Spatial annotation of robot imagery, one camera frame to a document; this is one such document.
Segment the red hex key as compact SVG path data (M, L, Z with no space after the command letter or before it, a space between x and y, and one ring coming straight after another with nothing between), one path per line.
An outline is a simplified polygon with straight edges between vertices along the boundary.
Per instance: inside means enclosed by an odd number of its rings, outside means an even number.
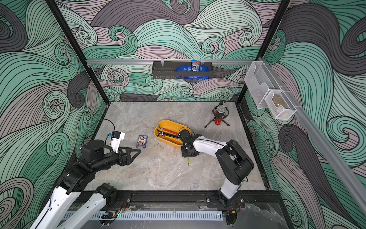
M174 132L174 131L171 131L171 130L168 130L166 128L162 128L158 125L157 127L157 131L158 133L160 133L161 135L168 135L168 136L173 136L173 137L178 137L179 136L179 133L177 132Z

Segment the black hex key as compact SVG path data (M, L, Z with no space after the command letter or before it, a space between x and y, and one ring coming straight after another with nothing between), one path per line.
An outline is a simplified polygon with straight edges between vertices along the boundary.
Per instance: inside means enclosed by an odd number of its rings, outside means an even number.
M172 134L170 132L165 132L159 129L155 129L155 135L157 137L168 139L168 140L174 140L174 141L180 141L180 137L178 135Z

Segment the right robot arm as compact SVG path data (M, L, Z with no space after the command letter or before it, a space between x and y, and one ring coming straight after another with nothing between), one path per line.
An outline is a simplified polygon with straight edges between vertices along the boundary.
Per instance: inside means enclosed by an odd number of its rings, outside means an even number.
M192 135L187 130L179 133L178 137L183 143L183 157L195 157L205 153L217 159L225 176L225 181L218 191L218 200L223 207L232 206L243 181L254 169L249 155L235 140L214 141L199 134Z

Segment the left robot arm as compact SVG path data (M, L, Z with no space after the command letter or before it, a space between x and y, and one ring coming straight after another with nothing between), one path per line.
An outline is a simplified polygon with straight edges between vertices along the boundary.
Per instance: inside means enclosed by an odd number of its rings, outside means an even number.
M117 147L114 150L102 140L92 140L81 147L81 159L65 169L56 181L49 203L43 208L33 229L80 229L106 205L117 202L117 190L103 183L92 196L66 221L65 214L86 186L102 170L127 166L141 153L140 149Z

